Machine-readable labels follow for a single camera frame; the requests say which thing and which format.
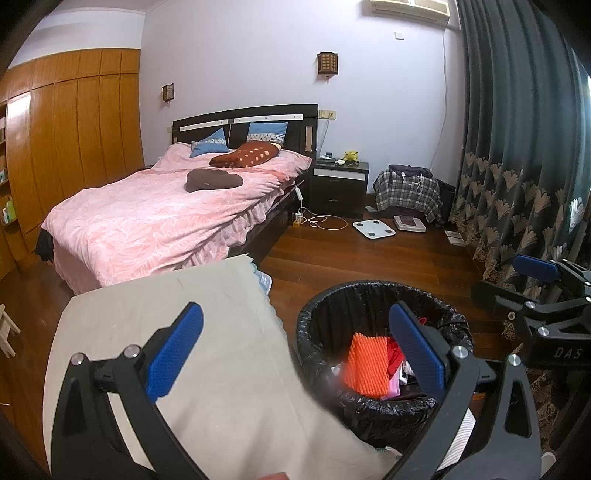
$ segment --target wall sconce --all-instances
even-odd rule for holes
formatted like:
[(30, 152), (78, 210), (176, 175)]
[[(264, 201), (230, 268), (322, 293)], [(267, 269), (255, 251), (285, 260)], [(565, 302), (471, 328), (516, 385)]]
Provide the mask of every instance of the wall sconce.
[(331, 51), (318, 54), (318, 75), (338, 75), (339, 56)]
[(162, 87), (162, 100), (163, 102), (174, 100), (174, 83)]

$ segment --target gray sheet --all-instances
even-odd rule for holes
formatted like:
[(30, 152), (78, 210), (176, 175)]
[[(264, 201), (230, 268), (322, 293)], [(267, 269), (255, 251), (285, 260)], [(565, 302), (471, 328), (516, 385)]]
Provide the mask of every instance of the gray sheet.
[[(394, 454), (361, 442), (304, 389), (285, 332), (247, 256), (140, 278), (74, 297), (65, 309), (46, 373), (43, 434), (50, 457), (57, 396), (78, 351), (110, 358), (143, 345), (188, 301), (205, 326), (172, 392), (157, 406), (212, 480), (381, 479)], [(118, 397), (113, 410), (134, 459), (149, 466)]]

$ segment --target brown pillow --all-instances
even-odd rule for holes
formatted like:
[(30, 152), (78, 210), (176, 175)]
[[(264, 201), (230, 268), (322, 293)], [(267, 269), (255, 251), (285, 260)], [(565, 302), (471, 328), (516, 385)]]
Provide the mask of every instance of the brown pillow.
[(185, 190), (225, 190), (241, 187), (242, 177), (225, 170), (210, 170), (209, 168), (195, 168), (187, 173)]
[(211, 167), (245, 168), (255, 167), (276, 157), (281, 146), (271, 142), (246, 142), (237, 150), (213, 157), (209, 162)]

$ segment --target brown polka dot pillow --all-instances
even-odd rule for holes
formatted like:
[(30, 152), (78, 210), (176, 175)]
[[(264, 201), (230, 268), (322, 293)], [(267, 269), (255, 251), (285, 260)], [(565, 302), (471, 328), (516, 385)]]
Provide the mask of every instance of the brown polka dot pillow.
[(209, 166), (217, 168), (255, 167), (276, 157), (281, 146), (271, 142), (246, 142), (237, 150), (213, 157)]

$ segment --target pink duvet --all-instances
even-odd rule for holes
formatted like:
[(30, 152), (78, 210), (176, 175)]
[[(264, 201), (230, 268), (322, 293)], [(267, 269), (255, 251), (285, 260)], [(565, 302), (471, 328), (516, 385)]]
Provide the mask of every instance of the pink duvet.
[(174, 144), (150, 170), (82, 190), (57, 205), (42, 227), (101, 287), (221, 260), (311, 162), (282, 150), (258, 167), (233, 169), (242, 187), (187, 193), (189, 170), (209, 167), (215, 156), (189, 158), (190, 152), (188, 145)]

